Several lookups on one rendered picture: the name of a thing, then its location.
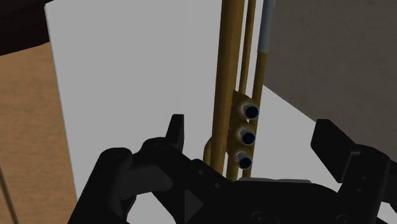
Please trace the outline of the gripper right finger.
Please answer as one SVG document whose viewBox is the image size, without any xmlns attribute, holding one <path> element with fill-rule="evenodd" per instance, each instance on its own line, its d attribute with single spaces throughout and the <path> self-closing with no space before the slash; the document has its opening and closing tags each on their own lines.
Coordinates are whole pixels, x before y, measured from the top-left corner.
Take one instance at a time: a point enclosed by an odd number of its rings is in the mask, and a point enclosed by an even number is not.
<svg viewBox="0 0 397 224">
<path fill-rule="evenodd" d="M 341 186 L 335 224 L 387 224 L 377 217 L 382 202 L 397 213 L 397 163 L 357 144 L 331 120 L 318 119 L 310 147 Z"/>
</svg>

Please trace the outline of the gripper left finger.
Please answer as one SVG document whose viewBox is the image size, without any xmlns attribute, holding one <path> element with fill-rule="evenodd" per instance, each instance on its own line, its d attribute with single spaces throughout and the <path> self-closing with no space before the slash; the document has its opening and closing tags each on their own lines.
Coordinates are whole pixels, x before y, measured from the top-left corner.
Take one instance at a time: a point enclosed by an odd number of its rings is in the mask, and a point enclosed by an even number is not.
<svg viewBox="0 0 397 224">
<path fill-rule="evenodd" d="M 67 224 L 129 224 L 138 195 L 151 192 L 176 224 L 225 224 L 229 182 L 199 159 L 183 155 L 184 116 L 171 117 L 164 137 L 137 153 L 103 151 Z"/>
</svg>

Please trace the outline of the brass trumpet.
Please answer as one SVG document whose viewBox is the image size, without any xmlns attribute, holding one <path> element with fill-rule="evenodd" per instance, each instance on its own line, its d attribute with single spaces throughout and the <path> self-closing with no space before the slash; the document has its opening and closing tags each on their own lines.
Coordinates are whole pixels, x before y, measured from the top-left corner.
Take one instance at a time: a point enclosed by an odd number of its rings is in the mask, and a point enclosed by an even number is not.
<svg viewBox="0 0 397 224">
<path fill-rule="evenodd" d="M 222 0 L 212 134 L 203 161 L 230 181 L 250 178 L 275 0 L 263 0 L 253 91 L 246 94 L 256 0 Z"/>
</svg>

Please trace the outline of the dark robot stand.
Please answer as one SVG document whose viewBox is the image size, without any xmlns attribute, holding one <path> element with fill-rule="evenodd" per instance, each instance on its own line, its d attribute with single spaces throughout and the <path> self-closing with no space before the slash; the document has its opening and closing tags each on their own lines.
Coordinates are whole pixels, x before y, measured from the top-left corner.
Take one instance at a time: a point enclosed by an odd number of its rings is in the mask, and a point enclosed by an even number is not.
<svg viewBox="0 0 397 224">
<path fill-rule="evenodd" d="M 53 0 L 0 0 L 0 56 L 50 41 L 45 4 Z"/>
</svg>

